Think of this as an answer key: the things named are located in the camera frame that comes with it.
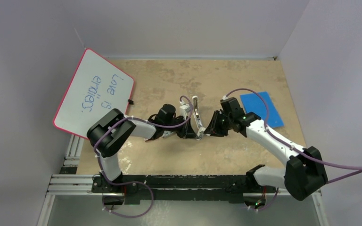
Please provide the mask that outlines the white stapler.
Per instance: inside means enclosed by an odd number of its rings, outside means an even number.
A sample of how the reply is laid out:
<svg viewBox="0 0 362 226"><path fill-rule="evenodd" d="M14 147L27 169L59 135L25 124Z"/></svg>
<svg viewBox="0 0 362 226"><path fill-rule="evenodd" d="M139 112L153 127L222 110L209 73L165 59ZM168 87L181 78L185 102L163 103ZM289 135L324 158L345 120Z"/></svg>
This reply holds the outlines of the white stapler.
<svg viewBox="0 0 362 226"><path fill-rule="evenodd" d="M197 126L197 139L201 140L204 136L205 127L203 126L203 122L199 113L199 107L198 107L198 96L192 97L192 103L193 103L193 115Z"/></svg>

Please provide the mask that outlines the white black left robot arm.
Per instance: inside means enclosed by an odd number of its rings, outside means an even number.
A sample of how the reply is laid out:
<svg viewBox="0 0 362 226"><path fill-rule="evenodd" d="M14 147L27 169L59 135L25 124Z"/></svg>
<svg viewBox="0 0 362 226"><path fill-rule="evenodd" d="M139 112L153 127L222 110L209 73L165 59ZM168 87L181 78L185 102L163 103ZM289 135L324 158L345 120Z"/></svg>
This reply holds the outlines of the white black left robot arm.
<svg viewBox="0 0 362 226"><path fill-rule="evenodd" d="M190 137L191 105L182 103L179 110L177 115L173 105L164 104L158 113L143 120L114 108L89 128L87 138L96 153L100 174L105 178L103 186L109 192L115 193L122 186L118 152L129 137L141 137L147 141L175 133L181 138Z"/></svg>

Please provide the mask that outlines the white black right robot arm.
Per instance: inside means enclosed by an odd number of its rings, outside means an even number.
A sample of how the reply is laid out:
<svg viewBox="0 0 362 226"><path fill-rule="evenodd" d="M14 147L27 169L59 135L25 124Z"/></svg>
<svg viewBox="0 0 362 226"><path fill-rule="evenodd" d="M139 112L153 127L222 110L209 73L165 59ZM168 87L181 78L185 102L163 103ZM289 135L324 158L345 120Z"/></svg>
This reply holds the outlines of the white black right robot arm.
<svg viewBox="0 0 362 226"><path fill-rule="evenodd" d="M258 165L247 172L246 186L256 192L263 186L286 189L302 201L328 183L328 176L320 151L311 146L298 145L267 126L254 112L246 113L234 97L220 101L221 110L214 111L205 134L224 137L233 130L247 137L273 154L283 169Z"/></svg>

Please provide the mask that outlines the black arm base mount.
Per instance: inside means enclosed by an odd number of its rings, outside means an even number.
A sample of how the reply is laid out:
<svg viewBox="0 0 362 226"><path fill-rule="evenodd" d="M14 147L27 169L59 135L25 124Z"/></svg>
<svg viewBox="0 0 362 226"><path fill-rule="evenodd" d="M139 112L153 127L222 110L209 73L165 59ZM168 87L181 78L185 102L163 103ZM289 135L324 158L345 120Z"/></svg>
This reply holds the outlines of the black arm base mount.
<svg viewBox="0 0 362 226"><path fill-rule="evenodd" d="M120 194L125 204L141 201L228 201L255 203L249 193L262 196L275 187L255 185L248 175L122 175L120 184L108 183L102 176L92 178L93 193Z"/></svg>

